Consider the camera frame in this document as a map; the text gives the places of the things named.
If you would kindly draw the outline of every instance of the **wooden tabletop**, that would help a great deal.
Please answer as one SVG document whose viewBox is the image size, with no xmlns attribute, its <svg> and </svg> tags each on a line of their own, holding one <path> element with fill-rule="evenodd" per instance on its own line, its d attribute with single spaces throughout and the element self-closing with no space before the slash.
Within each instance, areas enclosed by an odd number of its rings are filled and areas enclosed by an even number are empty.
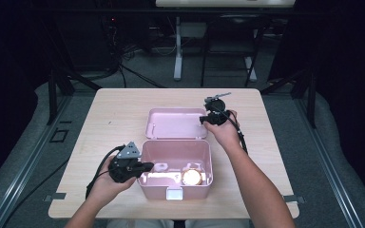
<svg viewBox="0 0 365 228">
<path fill-rule="evenodd" d="M 291 8 L 296 0 L 156 0 L 165 8 Z"/>
<path fill-rule="evenodd" d="M 236 88 L 104 88 L 100 89 L 87 114 L 49 215 L 70 218 L 85 200 L 86 186 L 92 180 L 104 155 L 112 148 L 135 142 L 142 151 L 147 140 L 145 127 L 150 109 L 155 107 L 203 107 L 204 98 L 231 92 L 222 100 L 227 109 L 238 111 L 240 129 L 249 156 L 271 179 L 282 195 L 293 195 L 279 148 L 263 101 L 255 89 Z M 135 182 L 104 207 L 97 218 L 110 219 L 246 219 L 236 178 L 225 152 L 212 133 L 210 143 L 214 180 L 206 199 L 147 199 Z M 288 203 L 293 218 L 298 205 Z"/>
</svg>

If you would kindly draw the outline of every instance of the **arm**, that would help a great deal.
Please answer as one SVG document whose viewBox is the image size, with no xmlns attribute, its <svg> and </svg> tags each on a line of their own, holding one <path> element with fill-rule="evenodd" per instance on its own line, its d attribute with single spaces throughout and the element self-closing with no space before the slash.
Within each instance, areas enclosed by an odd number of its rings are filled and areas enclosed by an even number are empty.
<svg viewBox="0 0 365 228">
<path fill-rule="evenodd" d="M 113 158 L 114 156 L 111 156 L 106 160 L 100 173 L 108 171 L 108 165 Z M 75 212 L 66 227 L 93 227 L 94 220 L 99 211 L 114 200 L 119 193 L 128 189 L 134 182 L 135 179 L 131 178 L 124 183 L 117 183 L 114 182 L 108 173 L 104 173 L 95 181 L 87 199 Z"/>
<path fill-rule="evenodd" d="M 248 214 L 256 227 L 295 227 L 277 187 L 266 177 L 240 146 L 236 128 L 227 121 L 217 126 L 203 123 L 215 135 L 232 163 Z"/>
</svg>

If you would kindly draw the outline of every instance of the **box lid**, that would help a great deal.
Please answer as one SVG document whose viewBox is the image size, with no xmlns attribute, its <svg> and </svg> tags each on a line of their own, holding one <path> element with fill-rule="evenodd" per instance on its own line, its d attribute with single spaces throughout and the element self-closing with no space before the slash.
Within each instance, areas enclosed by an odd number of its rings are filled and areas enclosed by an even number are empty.
<svg viewBox="0 0 365 228">
<path fill-rule="evenodd" d="M 201 108 L 162 107 L 149 111 L 146 133 L 151 140 L 204 139 L 207 129 L 201 124 Z"/>
</svg>

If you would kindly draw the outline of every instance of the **chair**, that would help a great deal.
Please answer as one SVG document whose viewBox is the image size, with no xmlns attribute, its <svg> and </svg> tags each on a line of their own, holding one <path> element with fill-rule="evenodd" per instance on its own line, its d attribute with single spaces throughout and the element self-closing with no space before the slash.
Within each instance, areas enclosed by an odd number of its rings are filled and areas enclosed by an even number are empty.
<svg viewBox="0 0 365 228">
<path fill-rule="evenodd" d="M 206 70 L 247 70 L 245 86 L 248 86 L 251 72 L 254 69 L 263 33 L 269 28 L 271 19 L 266 15 L 224 14 L 208 23 L 204 35 L 202 58 L 201 86 Z M 241 56 L 251 58 L 251 65 L 245 67 L 207 67 L 206 60 L 210 55 Z"/>
</svg>

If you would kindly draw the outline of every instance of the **pink plastic box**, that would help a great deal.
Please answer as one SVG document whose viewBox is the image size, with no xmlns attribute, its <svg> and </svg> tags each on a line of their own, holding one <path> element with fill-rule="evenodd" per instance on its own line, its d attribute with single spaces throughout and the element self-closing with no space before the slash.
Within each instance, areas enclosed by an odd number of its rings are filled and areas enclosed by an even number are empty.
<svg viewBox="0 0 365 228">
<path fill-rule="evenodd" d="M 153 162 L 151 172 L 138 178 L 144 195 L 151 200 L 194 200 L 207 197 L 213 180 L 207 130 L 200 123 L 206 112 L 200 108 L 154 108 L 146 126 L 148 140 L 141 161 Z M 202 176 L 198 185 L 183 181 L 194 169 Z"/>
</svg>

